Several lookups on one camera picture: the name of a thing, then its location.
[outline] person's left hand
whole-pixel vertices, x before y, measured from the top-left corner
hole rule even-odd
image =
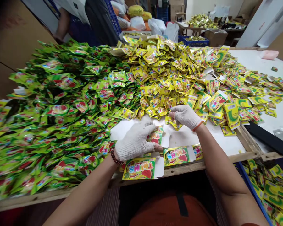
[[[131,127],[122,140],[116,142],[115,152],[119,160],[124,162],[154,150],[162,151],[162,146],[146,141],[147,136],[155,129],[156,126],[149,116],[143,116],[139,123],[135,123]]]

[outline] knit work glove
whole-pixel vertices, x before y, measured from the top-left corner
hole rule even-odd
[[[203,122],[188,105],[172,107],[169,115],[176,119],[177,124],[181,123],[189,127],[192,131],[195,131],[195,129],[197,129],[198,126],[200,126],[200,124]]]
[[[148,152],[153,152],[154,147],[162,151],[163,148],[155,143],[146,141],[146,138],[156,126],[148,116],[143,116],[139,123],[135,123],[122,140],[118,140],[115,151],[120,161],[127,161]]]

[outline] yellow bag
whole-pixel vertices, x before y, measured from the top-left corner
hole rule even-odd
[[[144,9],[139,5],[133,5],[129,7],[129,16],[142,16],[144,14]]]
[[[149,19],[152,19],[152,15],[149,12],[144,12],[144,14],[142,15],[142,18],[144,20],[149,20]]]

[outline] white plastic bag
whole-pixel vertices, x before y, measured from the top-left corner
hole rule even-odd
[[[164,31],[164,37],[171,41],[178,42],[179,26],[177,24],[168,23],[166,30]]]
[[[144,19],[142,17],[131,18],[131,27],[139,29],[139,30],[146,29]]]
[[[164,30],[166,29],[166,24],[164,23],[164,21],[152,18],[152,22],[155,22],[159,27],[161,33],[164,33]]]
[[[158,25],[152,21],[153,19],[148,20],[148,25],[151,29],[151,34],[152,35],[163,35],[162,32],[160,31]]]
[[[126,29],[130,26],[130,22],[121,17],[117,17],[117,21],[119,22],[119,26],[121,29]]]
[[[119,16],[120,16],[120,17],[124,17],[124,16],[125,16],[125,14],[126,14],[126,8],[125,8],[124,5],[119,4],[119,3],[115,2],[115,1],[111,1],[110,3],[111,3],[111,5],[112,5],[113,7],[117,8],[117,9],[119,10]]]
[[[279,55],[279,51],[276,50],[263,50],[262,52],[259,53],[259,56],[262,59],[266,59],[266,60],[274,60],[275,58],[277,58],[278,55]]]

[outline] person's right hand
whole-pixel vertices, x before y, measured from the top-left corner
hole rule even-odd
[[[176,119],[176,123],[183,124],[189,127],[192,131],[198,128],[203,122],[201,118],[188,105],[180,105],[172,107],[169,115],[172,119]]]
[[[55,39],[55,41],[56,41],[59,45],[61,45],[61,44],[64,43],[63,38],[61,38],[61,37],[60,37],[59,35],[57,35],[56,33],[53,34],[53,38]]]

